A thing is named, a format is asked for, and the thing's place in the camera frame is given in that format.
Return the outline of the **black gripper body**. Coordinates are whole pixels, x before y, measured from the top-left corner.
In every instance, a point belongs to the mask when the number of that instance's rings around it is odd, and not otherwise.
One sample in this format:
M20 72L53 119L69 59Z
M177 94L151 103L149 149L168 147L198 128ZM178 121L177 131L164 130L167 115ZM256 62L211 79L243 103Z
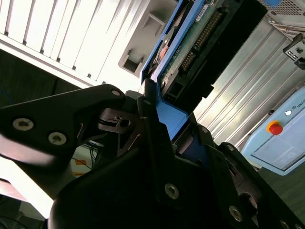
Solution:
M181 207L156 198L151 167L133 150L69 183L56 197L50 229L229 229L207 171L175 159Z

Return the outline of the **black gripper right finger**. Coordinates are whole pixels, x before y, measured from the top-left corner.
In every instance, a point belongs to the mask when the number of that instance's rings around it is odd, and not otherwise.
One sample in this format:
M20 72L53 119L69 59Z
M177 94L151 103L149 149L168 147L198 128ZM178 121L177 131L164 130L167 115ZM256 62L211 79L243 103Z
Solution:
M217 145L204 126L190 115L190 128L194 139L213 150L214 156L225 157L227 176L221 184L234 184L234 194L238 196L240 208L231 205L230 212L237 219L249 218L259 229L303 229L304 224L258 174L254 167L230 143Z

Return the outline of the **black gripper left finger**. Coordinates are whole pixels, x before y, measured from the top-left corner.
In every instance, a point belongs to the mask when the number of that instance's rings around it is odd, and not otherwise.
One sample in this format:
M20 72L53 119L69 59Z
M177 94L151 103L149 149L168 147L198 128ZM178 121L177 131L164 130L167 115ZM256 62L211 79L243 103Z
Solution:
M148 87L132 98L103 84L1 108L0 155L35 173L57 174L67 168L78 146L101 139L113 154L110 162L135 149L143 151L156 198L182 205L182 184L158 112L155 84L149 82Z

